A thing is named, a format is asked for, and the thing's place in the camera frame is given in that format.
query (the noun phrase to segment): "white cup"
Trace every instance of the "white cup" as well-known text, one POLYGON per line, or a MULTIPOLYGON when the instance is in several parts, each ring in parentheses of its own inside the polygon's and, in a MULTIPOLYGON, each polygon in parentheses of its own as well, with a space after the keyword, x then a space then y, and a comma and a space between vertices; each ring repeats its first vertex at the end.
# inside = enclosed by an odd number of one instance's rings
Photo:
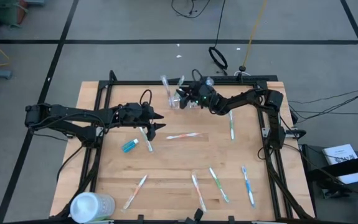
POLYGON ((75 222, 88 223, 110 217, 114 209, 115 201, 111 196, 84 192, 74 198, 70 213, 75 222))

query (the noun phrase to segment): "black cable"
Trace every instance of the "black cable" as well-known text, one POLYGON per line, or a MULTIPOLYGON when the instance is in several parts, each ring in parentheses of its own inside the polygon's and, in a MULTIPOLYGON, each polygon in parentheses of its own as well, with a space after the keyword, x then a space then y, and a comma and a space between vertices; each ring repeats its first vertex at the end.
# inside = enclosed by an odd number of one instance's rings
POLYGON ((56 116, 48 116, 45 119, 43 119, 42 121, 40 121, 40 122, 38 122, 36 124, 31 124, 30 126, 40 125, 40 124, 46 122, 48 119, 51 119, 51 118, 58 118, 58 117, 56 117, 56 116))
POLYGON ((290 104, 288 104, 288 106, 290 106, 291 110, 292 110, 296 115, 298 115, 299 117, 301 117, 301 118, 303 118, 303 119, 307 119, 307 118, 305 118, 304 116, 300 115, 300 114, 295 110, 295 108, 293 108, 290 104))
POLYGON ((222 23, 223 10, 224 10, 224 5, 225 5, 225 4, 226 4, 226 0, 223 1, 222 10, 221 10, 221 12, 220 12, 219 26, 218 26, 218 28, 217 28, 216 41, 215 41, 214 47, 216 47, 216 45, 217 45, 217 40, 219 39, 220 25, 221 25, 221 23, 222 23))
MULTIPOLYGON (((82 112, 82 113, 74 113, 74 114, 70 114, 70 115, 63 116, 63 117, 61 117, 61 118, 59 118, 59 119, 56 119, 55 121, 50 122, 49 124, 46 124, 46 125, 41 126, 41 127, 36 127, 36 129, 48 128, 49 126, 51 126, 52 124, 55 124, 56 122, 59 122, 59 121, 61 121, 61 120, 64 120, 64 119, 66 119, 66 118, 69 118, 69 117, 72 117, 72 116, 76 116, 76 115, 86 115, 86 116, 92 116, 92 117, 94 117, 94 118, 97 118, 97 120, 100 121, 100 124, 102 124, 103 129, 105 130, 105 124, 104 124, 103 120, 102 120, 99 116, 94 115, 94 114, 83 113, 83 112, 82 112)), ((43 123, 46 119, 49 119, 49 118, 45 118, 43 121, 41 121, 41 122, 39 122, 39 123, 37 123, 37 124, 43 123)))
MULTIPOLYGON (((281 119, 281 121, 284 123, 285 127, 294 135, 294 132, 292 131, 292 129, 286 124, 286 122, 284 121, 284 119, 283 119, 281 116, 280 116, 280 119, 281 119)), ((339 157, 336 157, 336 156, 325 155, 324 153, 319 152, 318 150, 313 149, 312 147, 310 147, 310 146, 308 146, 308 145, 307 145, 307 147, 310 148, 311 150, 313 150, 314 152, 317 152, 317 153, 322 154, 322 155, 324 155, 324 156, 332 157, 332 158, 335 158, 335 159, 340 159, 339 157)))
POLYGON ((211 114, 216 114, 216 113, 214 113, 214 112, 212 111, 212 102, 213 102, 214 98, 215 98, 215 94, 213 94, 213 95, 210 97, 209 106, 208 106, 209 112, 210 112, 211 114))
POLYGON ((65 141, 65 142, 68 141, 68 140, 66 140, 66 139, 61 139, 61 138, 54 137, 54 136, 51 136, 51 135, 48 135, 48 134, 36 134, 36 133, 34 133, 33 131, 31 131, 31 132, 32 132, 32 134, 35 135, 35 136, 49 137, 49 138, 54 138, 54 139, 56 139, 56 140, 65 141))
POLYGON ((226 0, 223 1, 222 11, 220 12, 219 26, 217 28, 217 35, 216 35, 215 45, 213 47, 209 47, 208 52, 209 52, 209 55, 212 58, 212 60, 215 62, 215 64, 223 71, 224 75, 227 75, 227 72, 226 72, 226 69, 228 67, 227 60, 223 56, 223 54, 219 50, 216 49, 217 41, 219 39, 220 25, 222 23, 223 10, 224 10, 225 3, 226 3, 226 0), (219 56, 219 58, 221 59, 221 61, 223 61, 223 63, 220 63, 217 60, 217 58, 214 55, 214 52, 219 56))
POLYGON ((108 134, 108 132, 110 131, 111 129, 111 125, 112 125, 112 121, 114 120, 114 116, 120 111, 122 110, 123 108, 125 108, 124 106, 122 106, 121 108, 117 109, 111 116, 111 119, 110 119, 110 122, 108 123, 108 128, 104 131, 105 134, 108 134))
POLYGON ((192 76, 192 79, 193 79, 194 81, 196 81, 196 80, 195 80, 195 76, 194 76, 194 72, 197 72, 197 73, 198 73, 198 75, 199 75, 199 80, 201 80, 201 79, 203 78, 202 74, 198 71, 198 69, 193 69, 193 70, 191 71, 191 76, 192 76))
POLYGON ((314 103, 314 102, 317 102, 317 101, 329 100, 329 99, 332 99, 332 98, 335 98, 335 97, 340 97, 340 96, 348 95, 348 94, 351 94, 351 93, 357 93, 357 92, 358 92, 358 90, 355 90, 355 91, 350 91, 350 92, 342 93, 342 94, 335 95, 335 96, 330 96, 330 97, 327 97, 327 98, 320 98, 320 99, 317 99, 317 100, 306 101, 306 102, 300 102, 300 101, 295 101, 295 100, 288 100, 288 102, 290 102, 290 103, 300 103, 300 104, 314 103))
POLYGON ((61 170, 64 168, 64 166, 67 164, 67 162, 69 160, 71 160, 76 154, 78 154, 78 152, 81 150, 81 148, 83 148, 83 145, 81 145, 74 153, 72 153, 72 155, 70 157, 68 157, 68 159, 65 160, 64 163, 61 165, 59 171, 57 172, 57 182, 59 181, 61 170))
POLYGON ((149 92, 148 105, 151 104, 151 100, 153 99, 153 93, 152 93, 152 91, 151 91, 150 89, 146 89, 146 90, 143 92, 143 94, 141 95, 141 97, 140 97, 140 105, 143 105, 143 102, 141 102, 141 101, 143 100, 143 96, 144 96, 144 94, 146 94, 146 92, 149 92))
MULTIPOLYGON (((198 15, 196 16, 187 16, 187 15, 183 15, 181 14, 179 11, 177 11, 174 6, 173 6, 173 2, 174 0, 172 0, 172 3, 171 3, 171 7, 173 9, 173 11, 175 11, 179 16, 182 16, 182 17, 185 17, 185 18, 188 18, 188 19, 195 19, 196 17, 199 17, 203 11, 205 10, 205 8, 208 6, 208 4, 210 3, 210 0, 208 0, 204 6, 204 8, 202 8, 202 10, 200 11, 200 13, 198 13, 198 15)), ((191 11, 190 11, 190 14, 192 14, 192 10, 194 9, 194 0, 191 1, 192 2, 192 7, 191 7, 191 11)))
MULTIPOLYGON (((295 111, 292 109, 296 114, 298 113, 322 113, 321 111, 295 111)), ((358 113, 348 113, 348 112, 327 112, 326 114, 338 114, 338 115, 358 115, 358 113)))
POLYGON ((267 156, 265 156, 264 158, 262 158, 262 157, 260 156, 260 152, 261 152, 262 149, 263 149, 263 147, 261 147, 261 148, 258 150, 258 154, 257 154, 257 156, 258 156, 258 158, 259 158, 260 160, 266 160, 266 159, 270 158, 271 155, 272 155, 273 152, 274 152, 274 150, 270 149, 271 151, 269 152, 269 154, 268 154, 267 156))
POLYGON ((312 116, 308 116, 308 117, 302 117, 302 118, 304 118, 304 120, 302 120, 302 121, 298 121, 298 124, 299 123, 302 123, 302 122, 305 122, 305 121, 307 121, 307 120, 309 120, 309 119, 311 119, 311 118, 315 118, 315 117, 317 117, 317 116, 321 116, 321 115, 324 115, 324 114, 326 114, 326 113, 330 113, 330 112, 332 112, 332 111, 334 111, 334 110, 336 110, 336 109, 338 109, 338 108, 340 108, 340 107, 342 107, 342 106, 344 106, 344 105, 346 105, 346 104, 348 104, 348 103, 350 103, 350 102, 352 102, 352 101, 354 101, 354 100, 356 100, 356 99, 358 99, 358 95, 357 96, 355 96, 355 97, 353 97, 353 98, 351 98, 351 99, 348 99, 348 100, 346 100, 345 102, 343 102, 343 103, 339 103, 339 104, 337 104, 337 105, 334 105, 334 106, 332 106, 332 107, 330 107, 330 108, 328 108, 328 109, 325 109, 324 111, 322 111, 322 112, 320 112, 320 113, 318 113, 318 114, 315 114, 315 115, 312 115, 312 116))

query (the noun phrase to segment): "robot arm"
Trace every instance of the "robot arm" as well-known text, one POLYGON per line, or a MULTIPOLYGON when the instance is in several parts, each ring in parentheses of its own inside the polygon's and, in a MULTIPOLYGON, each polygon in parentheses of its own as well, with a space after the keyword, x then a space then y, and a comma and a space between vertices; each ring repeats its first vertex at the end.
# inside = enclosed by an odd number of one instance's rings
POLYGON ((208 108, 212 114, 222 116, 240 106, 253 105, 268 115, 270 131, 266 138, 267 145, 275 149, 283 147, 286 134, 280 125, 280 107, 283 102, 283 95, 280 92, 254 88, 237 96, 225 98, 208 85, 204 77, 201 77, 199 81, 192 82, 189 86, 182 86, 180 90, 176 91, 181 97, 181 109, 184 109, 191 101, 197 103, 201 108, 208 108))
POLYGON ((102 134, 111 128, 143 127, 147 128, 147 138, 152 141, 155 131, 165 124, 151 123, 150 120, 164 116, 154 112, 148 102, 127 103, 96 111, 68 108, 45 103, 26 107, 25 126, 31 131, 50 128, 69 136, 76 136, 86 147, 97 146, 102 134), (93 123, 93 126, 78 126, 69 121, 93 123))

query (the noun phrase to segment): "wooden table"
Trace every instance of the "wooden table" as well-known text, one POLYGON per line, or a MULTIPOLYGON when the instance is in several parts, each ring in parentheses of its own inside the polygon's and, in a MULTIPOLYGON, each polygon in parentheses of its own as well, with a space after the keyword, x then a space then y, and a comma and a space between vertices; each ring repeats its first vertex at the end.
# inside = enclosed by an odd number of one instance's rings
MULTIPOLYGON (((97 85, 98 82, 82 83, 77 108, 93 109, 97 85)), ((282 82, 269 82, 268 87, 282 92, 285 96, 282 82)), ((191 173, 195 171, 208 209, 202 217, 203 220, 227 220, 229 215, 234 215, 235 220, 274 220, 266 164, 265 161, 257 158, 257 151, 262 144, 256 109, 246 105, 233 110, 235 140, 231 141, 228 116, 212 115, 208 109, 170 109, 162 85, 113 86, 110 106, 138 102, 147 88, 153 92, 151 106, 154 107, 155 112, 165 116, 164 119, 156 122, 166 123, 167 126, 157 130, 157 135, 151 142, 153 153, 148 152, 139 129, 114 128, 105 136, 96 192, 110 194, 115 199, 116 209, 112 218, 137 219, 139 214, 143 214, 147 220, 192 218, 196 209, 200 207, 191 180, 191 173), (200 132, 202 135, 196 138, 166 139, 166 136, 193 132, 200 132), (127 154, 123 153, 122 145, 135 138, 139 139, 136 148, 127 154), (248 169, 256 208, 250 205, 241 171, 242 165, 248 169), (213 167, 220 179, 230 203, 223 200, 209 173, 209 166, 213 167), (146 174, 148 178, 145 184, 129 209, 122 212, 123 205, 146 174)), ((217 92, 226 97, 237 95, 249 88, 215 86, 217 92)), ((286 96, 281 107, 281 116, 289 126, 292 125, 286 96)), ((286 139, 285 143, 297 147, 294 139, 286 139)), ((77 139, 69 140, 64 160, 79 146, 77 139)), ((74 157, 62 170, 51 215, 61 211, 76 191, 84 151, 74 157)), ((290 192, 306 212, 314 216, 299 152, 284 146, 281 155, 290 192)), ((277 189, 281 216, 284 217, 282 194, 279 188, 277 189)))

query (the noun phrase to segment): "gray floor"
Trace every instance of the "gray floor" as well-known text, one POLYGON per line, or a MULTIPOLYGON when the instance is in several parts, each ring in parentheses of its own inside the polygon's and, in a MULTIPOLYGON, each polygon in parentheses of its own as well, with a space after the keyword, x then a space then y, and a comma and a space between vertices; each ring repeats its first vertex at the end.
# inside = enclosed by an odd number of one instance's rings
MULTIPOLYGON (((184 6, 185 1, 176 0, 177 6, 184 6)), ((358 24, 358 0, 347 2, 358 24)), ((197 6, 203 3, 205 0, 196 1, 197 6)), ((167 0, 80 0, 67 39, 213 39, 221 3, 212 0, 203 15, 189 20, 177 17, 167 0)), ((32 7, 22 28, 1 27, 0 39, 57 40, 71 5, 72 0, 48 0, 44 7, 32 7)), ((260 7, 261 1, 227 1, 220 38, 248 39, 260 7)), ((340 1, 334 0, 268 1, 255 38, 357 40, 340 1)), ((64 45, 46 102, 75 106, 81 82, 107 79, 110 69, 119 80, 156 80, 160 75, 190 78, 193 68, 214 75, 217 69, 208 47, 64 45)), ((13 72, 11 80, 0 80, 1 203, 26 133, 24 108, 36 103, 56 45, 1 44, 0 48, 12 59, 8 69, 13 72)), ((247 46, 221 44, 218 49, 226 56, 232 74, 242 63, 247 46)), ((252 75, 277 75, 285 83, 290 100, 307 101, 358 90, 358 45, 253 45, 247 71, 252 75)), ((321 111, 345 99, 293 106, 321 111)), ((338 112, 358 113, 358 100, 338 112)), ((303 138, 305 143, 350 143, 358 150, 356 115, 328 114, 299 127, 308 132, 303 138)), ((64 142, 34 137, 6 221, 48 217, 64 147, 64 142)), ((318 200, 317 206, 318 217, 323 220, 358 222, 358 202, 318 200)))

